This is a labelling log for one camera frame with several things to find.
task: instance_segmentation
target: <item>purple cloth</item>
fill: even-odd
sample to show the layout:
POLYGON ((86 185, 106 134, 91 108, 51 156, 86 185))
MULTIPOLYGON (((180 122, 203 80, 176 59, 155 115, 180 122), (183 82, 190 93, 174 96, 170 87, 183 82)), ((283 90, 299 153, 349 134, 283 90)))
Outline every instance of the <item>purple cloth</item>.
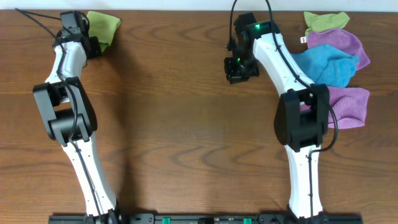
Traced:
POLYGON ((329 44, 350 55, 357 55, 359 62, 356 70, 362 69, 371 63, 363 49, 361 41, 354 35, 343 29, 330 29, 321 33, 312 31, 308 35, 308 48, 329 44))
MULTIPOLYGON (((338 129, 358 128, 365 126, 366 107, 369 91, 364 88, 337 88, 328 86, 330 105, 335 111, 338 129)), ((302 105, 301 111, 309 106, 302 105)), ((329 128, 334 128, 333 118, 329 113, 329 128)))

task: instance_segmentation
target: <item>yellow-green towel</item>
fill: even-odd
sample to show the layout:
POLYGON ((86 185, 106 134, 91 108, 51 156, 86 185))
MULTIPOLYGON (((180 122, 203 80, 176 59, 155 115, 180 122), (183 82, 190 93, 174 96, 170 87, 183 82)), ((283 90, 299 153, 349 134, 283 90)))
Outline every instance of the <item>yellow-green towel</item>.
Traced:
POLYGON ((120 25, 120 19, 100 12, 89 11, 87 18, 90 22, 88 35, 97 36, 101 51, 112 44, 113 35, 120 25))
POLYGON ((311 31, 323 32, 334 28, 342 29, 349 21, 349 17, 345 12, 341 12, 339 14, 325 14, 321 16, 311 12, 304 12, 304 19, 305 23, 307 23, 307 26, 309 27, 305 31, 306 37, 308 37, 308 34, 311 31))

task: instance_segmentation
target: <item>towel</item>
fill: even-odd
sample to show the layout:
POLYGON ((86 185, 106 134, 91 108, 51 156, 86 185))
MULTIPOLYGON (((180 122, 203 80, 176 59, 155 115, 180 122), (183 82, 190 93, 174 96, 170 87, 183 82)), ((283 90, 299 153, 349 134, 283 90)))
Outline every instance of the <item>towel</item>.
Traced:
POLYGON ((319 45, 301 54, 292 54, 303 72, 316 84, 344 88, 355 75, 358 56, 349 55, 328 44, 319 45))
MULTIPOLYGON (((364 88, 335 88, 328 86, 330 105, 335 112, 338 129, 358 128, 365 126, 366 107, 369 91, 364 88)), ((301 111, 310 109, 307 105, 300 107, 301 111)), ((328 127, 334 128, 333 118, 329 113, 328 127)))
POLYGON ((112 44, 113 35, 120 25, 120 19, 100 12, 89 11, 87 18, 90 22, 88 35, 97 36, 101 51, 112 44))
POLYGON ((363 49, 361 41, 354 35, 342 29, 330 29, 322 33, 312 31, 308 35, 308 48, 322 44, 329 44, 350 55, 357 55, 359 62, 356 70, 362 69, 371 63, 363 49))
POLYGON ((341 12, 339 14, 325 14, 325 15, 316 15, 311 12, 304 12, 305 23, 309 27, 305 31, 305 36, 311 31, 323 32, 328 29, 333 28, 344 28, 349 21, 349 17, 345 12, 341 12))

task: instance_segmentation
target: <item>light blue towel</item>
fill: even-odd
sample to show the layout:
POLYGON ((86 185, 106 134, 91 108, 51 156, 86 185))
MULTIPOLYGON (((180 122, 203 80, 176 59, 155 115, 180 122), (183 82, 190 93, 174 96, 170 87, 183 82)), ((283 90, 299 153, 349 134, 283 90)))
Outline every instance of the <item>light blue towel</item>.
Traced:
POLYGON ((344 88, 355 75, 359 58, 328 44, 319 45, 301 54, 292 54, 303 72, 316 84, 344 88))

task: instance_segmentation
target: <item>wire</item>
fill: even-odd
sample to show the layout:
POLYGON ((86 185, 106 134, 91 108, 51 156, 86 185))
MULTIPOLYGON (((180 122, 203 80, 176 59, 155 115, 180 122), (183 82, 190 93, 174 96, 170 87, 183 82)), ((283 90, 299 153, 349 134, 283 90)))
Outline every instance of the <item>wire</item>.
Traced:
POLYGON ((229 41, 228 41, 228 45, 231 45, 231 41, 232 41, 232 15, 234 13, 234 8, 235 8, 235 4, 238 0, 234 1, 234 4, 232 5, 232 9, 231 9, 231 16, 229 17, 229 41))
POLYGON ((66 88, 66 89, 69 91, 69 93, 70 93, 70 96, 71 96, 72 102, 73 102, 73 111, 74 111, 73 124, 72 124, 72 128, 71 128, 71 130, 70 130, 70 133, 69 133, 69 135, 68 135, 68 140, 69 140, 70 144, 72 144, 72 146, 75 148, 76 153, 78 154, 78 157, 79 157, 80 162, 81 162, 81 166, 83 167, 84 173, 85 173, 86 178, 87 178, 88 185, 90 186, 90 190, 91 190, 91 193, 92 193, 93 198, 94 198, 94 203, 95 203, 95 207, 96 207, 96 209, 97 209, 98 215, 99 215, 99 219, 101 220, 101 223, 103 223, 103 221, 102 221, 102 216, 101 216, 101 212, 100 212, 100 207, 98 206, 98 202, 97 202, 96 195, 95 195, 95 190, 94 190, 94 188, 93 188, 93 184, 91 183, 90 176, 89 176, 89 174, 88 174, 86 164, 85 164, 85 162, 84 162, 84 160, 83 160, 83 157, 81 156, 81 152, 80 152, 81 150, 79 149, 79 147, 77 146, 77 144, 76 144, 75 142, 73 142, 73 139, 72 139, 72 138, 73 138, 73 135, 74 135, 74 133, 75 133, 75 131, 76 131, 76 126, 77 126, 78 107, 77 107, 76 96, 75 96, 74 92, 72 91, 72 88, 71 88, 70 85, 62 78, 61 70, 62 70, 63 61, 65 60, 65 55, 66 55, 67 52, 66 52, 65 48, 63 47, 63 45, 60 43, 60 41, 57 39, 57 37, 54 35, 54 33, 51 32, 51 30, 49 30, 47 27, 45 27, 43 24, 41 24, 39 21, 37 21, 36 19, 34 19, 33 17, 31 17, 30 15, 28 15, 28 14, 27 14, 27 13, 28 13, 27 11, 20 10, 20 9, 17 9, 17 8, 15 8, 15 10, 19 11, 19 12, 22 13, 23 15, 27 16, 29 19, 32 19, 34 22, 36 22, 39 26, 43 27, 52 37, 54 37, 54 39, 57 41, 57 43, 58 43, 59 46, 61 47, 62 56, 61 56, 60 62, 59 62, 59 64, 58 64, 57 76, 58 76, 58 78, 61 80, 62 84, 65 85, 65 88, 66 88))
POLYGON ((88 66, 88 60, 86 59, 86 64, 85 64, 85 66, 83 66, 83 68, 85 68, 87 66, 88 66))
POLYGON ((87 21, 87 30, 90 29, 90 21, 88 20, 86 14, 84 12, 80 12, 80 14, 86 19, 87 21))
POLYGON ((29 11, 26 11, 26 10, 21 10, 21 11, 23 11, 24 13, 28 13, 28 14, 35 15, 35 16, 41 16, 41 17, 45 17, 45 18, 49 18, 49 19, 58 19, 58 20, 61 20, 61 19, 58 18, 58 17, 47 16, 47 15, 39 14, 39 13, 36 13, 36 12, 29 12, 29 11))
MULTIPOLYGON (((229 41, 232 40, 232 16, 233 16, 233 10, 236 4, 236 1, 234 1, 233 5, 232 5, 232 10, 231 10, 231 17, 229 18, 229 41)), ((267 6, 268 6, 268 11, 269 11, 269 19, 271 21, 271 32, 272 32, 272 37, 274 39, 275 42, 275 46, 276 49, 278 50, 280 56, 282 57, 282 59, 284 60, 285 64, 287 65, 287 67, 289 68, 289 70, 292 72, 293 76, 295 77, 295 79, 302 84, 305 88, 307 88, 311 94, 318 96, 318 98, 320 99, 320 101, 326 106, 326 108, 328 109, 328 111, 331 114, 331 117, 333 119, 333 124, 335 125, 334 128, 334 132, 333 132, 333 139, 331 140, 331 143, 323 148, 323 149, 316 149, 316 150, 312 150, 309 152, 307 158, 308 158, 308 167, 309 167, 309 175, 310 175, 310 209, 311 209, 311 221, 313 222, 313 190, 312 190, 312 154, 316 153, 316 152, 325 152, 329 149, 331 149, 333 147, 333 145, 336 143, 337 140, 337 136, 338 136, 338 125, 337 125, 337 119, 336 119, 336 114, 333 111, 333 108, 330 106, 329 102, 326 102, 326 100, 321 96, 321 94, 319 94, 316 90, 314 90, 310 85, 308 85, 307 83, 305 83, 295 72, 295 70, 292 68, 292 66, 290 65, 289 61, 286 59, 285 55, 283 54, 282 50, 280 49, 280 45, 278 44, 278 41, 276 39, 276 34, 275 34, 275 22, 274 22, 274 18, 272 16, 272 9, 271 9, 271 5, 269 4, 269 1, 266 0, 267 6)))

